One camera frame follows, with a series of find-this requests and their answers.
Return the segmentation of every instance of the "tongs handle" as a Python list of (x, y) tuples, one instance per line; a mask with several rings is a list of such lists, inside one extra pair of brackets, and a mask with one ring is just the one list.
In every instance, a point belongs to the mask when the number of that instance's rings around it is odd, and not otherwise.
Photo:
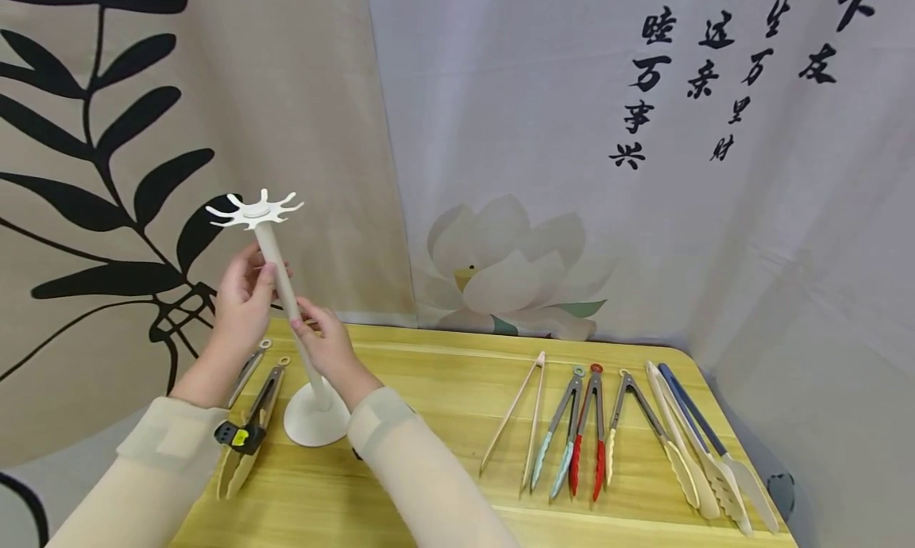
[(674, 375), (674, 372), (670, 371), (670, 368), (667, 367), (667, 363), (658, 363), (658, 370), (664, 377), (664, 380), (667, 381), (667, 384), (670, 386), (670, 392), (674, 394), (674, 398), (677, 400), (677, 404), (680, 405), (680, 409), (684, 411), (684, 416), (686, 421), (690, 423), (690, 426), (693, 428), (693, 432), (697, 434), (699, 438), (699, 443), (702, 444), (705, 452), (708, 452), (708, 447), (705, 446), (705, 441), (702, 438), (702, 434), (699, 433), (696, 428), (696, 424), (693, 424), (693, 417), (696, 418), (696, 421), (699, 423), (699, 426), (702, 427), (705, 436), (707, 436), (709, 443), (712, 444), (712, 447), (715, 447), (715, 451), (718, 454), (721, 454), (723, 457), (727, 452), (728, 448), (724, 446), (724, 443), (718, 439), (718, 435), (715, 434), (715, 430), (712, 429), (712, 426), (705, 421), (705, 417), (702, 415), (702, 411), (699, 411), (697, 405), (693, 402), (693, 399), (689, 396), (689, 393), (686, 392), (684, 387), (680, 385), (680, 380)]

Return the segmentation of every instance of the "beige curtain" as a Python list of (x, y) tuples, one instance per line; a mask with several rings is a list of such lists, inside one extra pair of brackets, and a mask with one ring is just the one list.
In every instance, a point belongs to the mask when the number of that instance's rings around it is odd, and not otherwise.
[[(203, 348), (253, 240), (210, 225), (211, 199), (299, 193), (277, 229), (297, 290), (415, 325), (367, 0), (100, 1), (0, 0), (0, 470), (52, 529), (119, 434), (56, 452)], [(28, 492), (3, 484), (3, 543), (35, 546)]]

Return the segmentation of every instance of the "fabric backdrop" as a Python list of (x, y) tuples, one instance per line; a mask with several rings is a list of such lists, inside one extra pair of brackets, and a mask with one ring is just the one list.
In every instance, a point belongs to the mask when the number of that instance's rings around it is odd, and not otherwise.
[[(0, 0), (2, 529), (59, 525), (187, 367), (249, 236), (180, 237), (268, 187), (306, 200), (279, 230), (296, 287), (345, 318), (675, 345), (801, 546), (908, 546), (913, 1)], [(49, 282), (99, 264), (121, 290)]]

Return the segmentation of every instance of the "beige sleeve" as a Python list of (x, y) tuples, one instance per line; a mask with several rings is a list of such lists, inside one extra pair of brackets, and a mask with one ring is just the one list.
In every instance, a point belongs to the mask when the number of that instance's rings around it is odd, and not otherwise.
[(221, 453), (225, 409), (159, 397), (48, 548), (163, 548), (206, 487)]
[(349, 441), (420, 548), (519, 545), (457, 458), (392, 389), (357, 405)]

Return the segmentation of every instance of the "beige plastic tongs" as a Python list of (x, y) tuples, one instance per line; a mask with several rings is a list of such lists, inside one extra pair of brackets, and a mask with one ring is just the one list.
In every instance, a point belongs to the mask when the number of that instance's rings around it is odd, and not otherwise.
[(483, 471), (486, 470), (486, 465), (489, 463), (489, 458), (492, 458), (492, 452), (496, 448), (496, 443), (498, 443), (502, 432), (504, 432), (505, 426), (508, 424), (509, 418), (518, 405), (520, 396), (524, 393), (524, 388), (527, 387), (527, 382), (531, 380), (531, 375), (534, 374), (536, 368), (540, 368), (540, 384), (537, 385), (537, 400), (534, 403), (534, 419), (531, 420), (531, 440), (528, 442), (527, 457), (524, 459), (524, 472), (522, 477), (520, 477), (520, 488), (522, 490), (527, 486), (527, 482), (531, 477), (531, 457), (534, 457), (535, 433), (537, 432), (537, 420), (540, 414), (540, 397), (543, 393), (543, 372), (546, 371), (546, 351), (540, 352), (534, 365), (531, 366), (531, 371), (527, 373), (524, 381), (520, 384), (518, 393), (516, 394), (514, 401), (512, 401), (512, 405), (509, 407), (509, 410), (505, 411), (505, 416), (502, 417), (499, 428), (496, 429), (496, 433), (492, 436), (492, 441), (489, 442), (489, 446), (487, 447), (486, 453), (483, 453), (483, 460), (481, 460), (480, 463), (480, 475), (482, 476)]

